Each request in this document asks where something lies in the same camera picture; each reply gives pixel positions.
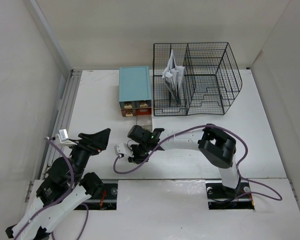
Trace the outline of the teal mini drawer cabinet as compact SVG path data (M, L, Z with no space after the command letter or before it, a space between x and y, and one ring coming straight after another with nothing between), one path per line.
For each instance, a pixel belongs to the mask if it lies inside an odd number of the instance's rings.
M119 106L121 115L135 117L136 124L152 131L152 90L148 66L119 69Z

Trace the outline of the white paper booklet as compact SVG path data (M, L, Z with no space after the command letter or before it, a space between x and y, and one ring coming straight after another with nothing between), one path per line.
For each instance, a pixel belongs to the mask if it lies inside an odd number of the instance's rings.
M177 103L181 100L180 92L183 83L184 72L185 67L182 65L177 65L174 51L171 50L167 66L162 72L162 79Z

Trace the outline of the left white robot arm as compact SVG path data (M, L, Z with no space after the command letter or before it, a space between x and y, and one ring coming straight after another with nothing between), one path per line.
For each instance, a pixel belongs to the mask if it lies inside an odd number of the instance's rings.
M111 129L93 134L80 133L69 139L65 129L45 140L60 157L47 171L47 177L36 191L32 205L23 218L6 228L13 240L47 240L57 225L76 207L101 195L104 183L95 172L85 173L91 156L107 149Z

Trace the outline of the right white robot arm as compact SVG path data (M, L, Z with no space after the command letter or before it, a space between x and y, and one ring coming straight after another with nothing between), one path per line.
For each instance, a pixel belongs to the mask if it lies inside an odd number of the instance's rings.
M164 128L146 130L134 125L127 137L136 142L128 148L128 161L143 164L155 151L194 150L201 152L221 175L221 190L227 197L234 197L240 191L241 179L237 172L235 153L236 140L225 131L213 127L191 128L181 132Z

